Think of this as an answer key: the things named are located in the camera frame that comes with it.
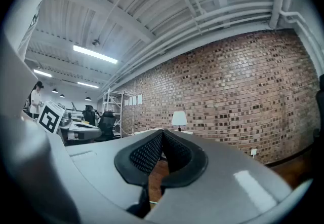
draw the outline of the white ceiling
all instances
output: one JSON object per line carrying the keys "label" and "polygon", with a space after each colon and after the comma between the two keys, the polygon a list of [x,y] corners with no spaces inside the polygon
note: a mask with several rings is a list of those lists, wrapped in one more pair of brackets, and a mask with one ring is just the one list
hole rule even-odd
{"label": "white ceiling", "polygon": [[[215,31],[234,32],[246,23],[268,22],[272,6],[273,0],[44,0],[26,62],[56,79],[82,80],[103,91],[144,66],[154,66],[166,54],[179,54],[176,49],[182,43]],[[75,52],[73,44],[118,63]]]}

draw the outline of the fluorescent light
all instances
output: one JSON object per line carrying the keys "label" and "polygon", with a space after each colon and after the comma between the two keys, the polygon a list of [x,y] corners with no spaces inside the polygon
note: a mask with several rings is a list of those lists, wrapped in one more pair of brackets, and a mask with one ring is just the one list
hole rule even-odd
{"label": "fluorescent light", "polygon": [[52,77],[51,74],[49,74],[49,73],[45,73],[45,72],[41,72],[41,71],[38,71],[38,70],[36,70],[36,69],[34,69],[34,72],[35,72],[35,73],[38,73],[38,74],[41,74],[42,76]]}
{"label": "fluorescent light", "polygon": [[84,83],[80,83],[80,82],[78,82],[78,84],[89,86],[89,87],[92,87],[92,88],[99,88],[98,86],[94,86],[94,85],[90,85],[90,84],[84,84]]}
{"label": "fluorescent light", "polygon": [[83,53],[83,54],[86,54],[86,55],[97,57],[99,59],[108,61],[108,62],[113,63],[113,64],[116,64],[118,62],[116,59],[110,58],[108,56],[104,56],[102,54],[93,52],[93,51],[91,51],[89,49],[82,48],[82,47],[79,47],[79,46],[76,46],[76,45],[73,46],[73,50],[77,51],[77,52],[80,52],[80,53]]}

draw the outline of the lampshade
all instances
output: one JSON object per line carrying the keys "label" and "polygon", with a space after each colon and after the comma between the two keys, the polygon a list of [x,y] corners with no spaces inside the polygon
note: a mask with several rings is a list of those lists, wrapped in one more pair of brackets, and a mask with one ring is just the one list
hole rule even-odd
{"label": "lampshade", "polygon": [[175,111],[173,113],[172,125],[174,126],[185,126],[188,124],[186,113],[184,111]]}

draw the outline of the white table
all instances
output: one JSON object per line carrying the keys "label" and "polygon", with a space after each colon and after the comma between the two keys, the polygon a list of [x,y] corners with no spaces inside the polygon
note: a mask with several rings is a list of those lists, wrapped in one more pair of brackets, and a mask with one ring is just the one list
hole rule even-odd
{"label": "white table", "polygon": [[[157,129],[162,129],[162,128],[155,128],[155,129],[148,129],[148,130],[143,130],[143,131],[139,131],[139,132],[134,132],[135,135],[137,134],[141,134],[141,133],[144,133],[144,132],[147,132],[147,131],[150,131],[150,130],[157,130]],[[192,131],[181,131],[182,133],[186,133],[186,134],[190,134],[192,135],[193,132]]]}

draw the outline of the gray plastic surface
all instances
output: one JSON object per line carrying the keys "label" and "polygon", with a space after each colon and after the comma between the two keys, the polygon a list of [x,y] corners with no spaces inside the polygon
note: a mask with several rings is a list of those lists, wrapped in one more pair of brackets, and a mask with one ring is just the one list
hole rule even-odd
{"label": "gray plastic surface", "polygon": [[114,158],[122,148],[154,132],[156,130],[106,142],[67,146],[66,151],[96,190],[122,209],[128,209],[138,203],[142,187],[124,181],[115,168]]}
{"label": "gray plastic surface", "polygon": [[[123,147],[154,131],[114,141],[64,147],[58,135],[46,134],[33,122],[5,118],[1,118],[1,122],[0,130],[6,138],[0,139],[0,147],[6,168],[35,209],[53,221],[69,218],[66,222],[277,223],[299,202],[311,183],[302,184],[291,193],[279,176],[240,151],[175,132],[205,150],[208,167],[192,184],[166,189],[154,209],[144,219],[139,219],[122,208],[138,201],[141,188],[125,183],[110,159]],[[275,206],[267,211],[260,210],[258,202],[252,199],[253,194],[234,177],[242,171],[248,171],[271,195]]]}
{"label": "gray plastic surface", "polygon": [[241,223],[261,215],[259,205],[234,177],[245,170],[271,194],[276,204],[291,193],[278,175],[244,153],[213,140],[174,133],[204,149],[209,164],[202,176],[189,186],[166,189],[146,220],[160,224]]}
{"label": "gray plastic surface", "polygon": [[72,121],[71,125],[69,126],[68,131],[74,133],[82,133],[83,138],[76,140],[91,140],[101,136],[101,129],[86,123]]}
{"label": "gray plastic surface", "polygon": [[91,185],[74,165],[58,135],[48,134],[48,138],[52,149],[53,163],[62,184],[75,203],[81,223],[143,223],[143,220],[107,200],[100,191]]}
{"label": "gray plastic surface", "polygon": [[0,30],[0,115],[19,116],[37,77],[10,46]]}

